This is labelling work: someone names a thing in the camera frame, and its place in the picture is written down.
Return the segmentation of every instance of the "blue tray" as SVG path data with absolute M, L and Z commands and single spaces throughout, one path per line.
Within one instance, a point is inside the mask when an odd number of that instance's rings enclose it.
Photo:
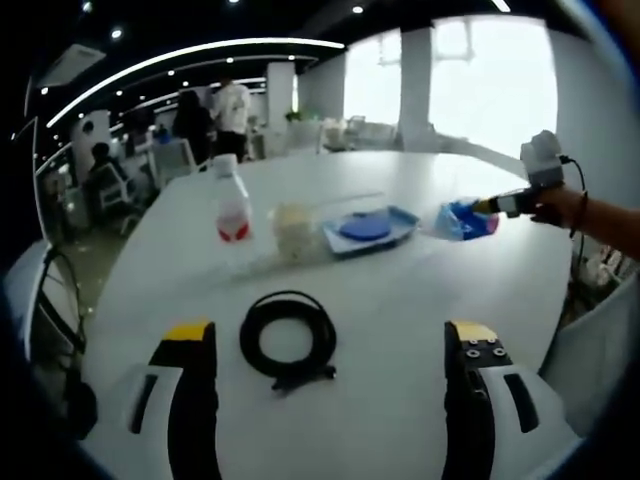
M 394 205 L 389 205 L 380 210 L 366 212 L 368 214 L 388 215 L 391 224 L 391 232 L 386 237 L 372 241 L 356 241 L 346 238 L 340 234 L 340 228 L 362 213 L 353 213 L 343 217 L 326 220 L 321 227 L 331 251 L 339 257 L 351 257 L 356 255 L 366 255 L 378 250 L 385 250 L 397 246 L 400 242 L 408 239 L 416 229 L 419 218 Z

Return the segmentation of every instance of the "ceiling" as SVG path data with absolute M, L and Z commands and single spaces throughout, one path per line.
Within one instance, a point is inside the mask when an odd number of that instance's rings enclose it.
M 237 3 L 94 0 L 90 12 L 83 11 L 81 0 L 18 3 L 16 18 L 22 14 L 25 21 L 13 39 L 14 45 L 19 45 L 20 55 L 13 56 L 11 68 L 10 86 L 16 94 L 7 99 L 10 131 L 25 123 L 23 92 L 30 76 L 34 89 L 28 118 L 40 116 L 44 128 L 44 123 L 96 83 L 138 62 L 180 48 L 266 36 L 314 38 L 348 45 L 390 28 L 412 29 L 442 17 L 498 13 L 490 0 L 237 0 Z M 514 14 L 543 18 L 553 29 L 579 35 L 554 0 L 507 0 L 507 3 Z M 354 14 L 351 11 L 354 5 L 363 6 L 364 12 Z M 110 35 L 114 27 L 123 31 L 117 41 Z M 35 86 L 72 43 L 100 50 L 106 57 L 70 84 L 51 87 L 47 95 L 41 95 Z M 296 69 L 301 72 L 338 53 L 305 45 L 249 45 L 173 58 L 106 86 L 71 110 L 41 138 L 50 139 L 57 133 L 64 139 L 71 123 L 83 111 L 95 108 L 108 108 L 114 113 L 126 111 L 140 103 L 141 96 L 149 99 L 175 92 L 185 80 L 196 86 L 215 82 L 223 73 L 232 78 L 262 77 L 270 60 L 287 60 L 289 55 L 296 57 Z M 233 64 L 221 61 L 227 57 L 236 61 Z M 167 71 L 171 69 L 176 74 L 169 77 Z M 121 96 L 116 95 L 118 90 L 122 90 Z M 112 122 L 115 121 L 117 115 L 112 115 Z M 50 150 L 56 144 L 46 140 L 43 148 Z

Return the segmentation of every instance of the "bottle cap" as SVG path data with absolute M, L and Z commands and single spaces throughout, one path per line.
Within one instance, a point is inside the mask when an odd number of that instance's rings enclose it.
M 235 153 L 218 155 L 212 160 L 213 171 L 218 177 L 233 175 L 238 168 L 238 159 Z

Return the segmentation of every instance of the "round table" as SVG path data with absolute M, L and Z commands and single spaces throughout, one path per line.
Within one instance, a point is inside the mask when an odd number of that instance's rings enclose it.
M 282 201 L 318 204 L 381 191 L 420 216 L 460 196 L 526 186 L 474 158 L 398 152 L 290 157 L 241 165 L 240 174 L 256 242 L 267 250 L 275 249 L 268 213 Z M 224 281 L 212 189 L 210 174 L 180 178 L 149 209 L 87 327 L 84 371 L 100 399 L 128 368 L 149 360 L 169 328 L 200 316 L 214 321 L 225 480 L 438 478 L 447 452 L 447 320 L 486 324 L 515 362 L 541 366 L 566 293 L 566 232 L 503 218 L 493 236 L 470 242 L 415 233 L 390 251 Z M 311 294 L 326 308 L 338 334 L 338 375 L 280 398 L 273 379 L 242 357 L 238 333 L 254 300 L 283 289 Z M 291 327 L 287 337 L 280 330 L 280 354 L 300 353 L 292 340 L 300 331 Z

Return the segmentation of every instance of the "plastic bag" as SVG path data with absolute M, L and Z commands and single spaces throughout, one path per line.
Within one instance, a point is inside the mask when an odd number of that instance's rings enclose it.
M 483 215 L 471 210 L 475 199 L 463 199 L 440 205 L 435 218 L 423 217 L 420 231 L 450 241 L 473 240 L 493 234 L 500 221 L 497 214 Z

